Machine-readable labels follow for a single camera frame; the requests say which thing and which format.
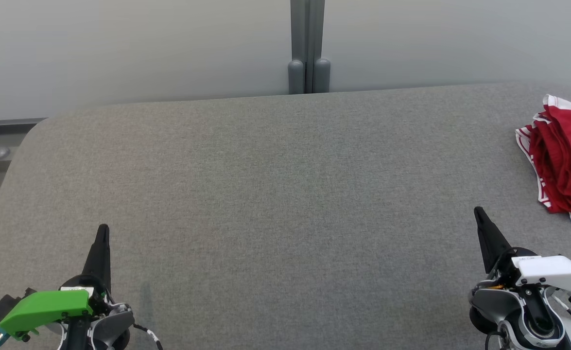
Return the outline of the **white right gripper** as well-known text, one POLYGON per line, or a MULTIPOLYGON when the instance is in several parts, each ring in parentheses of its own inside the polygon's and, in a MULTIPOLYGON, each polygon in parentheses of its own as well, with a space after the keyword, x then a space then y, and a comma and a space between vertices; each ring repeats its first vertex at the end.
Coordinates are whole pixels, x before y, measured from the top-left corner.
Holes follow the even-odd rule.
POLYGON ((571 303, 571 259, 543 257, 525 248, 512 248, 498 226, 482 207, 474 208, 478 239, 489 280, 505 289, 526 285, 554 288, 565 292, 571 303))

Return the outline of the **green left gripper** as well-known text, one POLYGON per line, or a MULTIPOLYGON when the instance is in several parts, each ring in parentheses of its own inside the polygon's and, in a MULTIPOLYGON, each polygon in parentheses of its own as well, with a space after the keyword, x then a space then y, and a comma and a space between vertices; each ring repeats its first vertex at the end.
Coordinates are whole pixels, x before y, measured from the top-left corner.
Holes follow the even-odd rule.
POLYGON ((5 295, 0 301, 0 333, 19 341, 29 341, 38 328, 50 326, 69 335, 89 337, 95 321, 101 321, 112 310, 110 228, 100 224, 90 246, 82 270, 57 290, 37 292, 28 288, 23 297, 5 295))

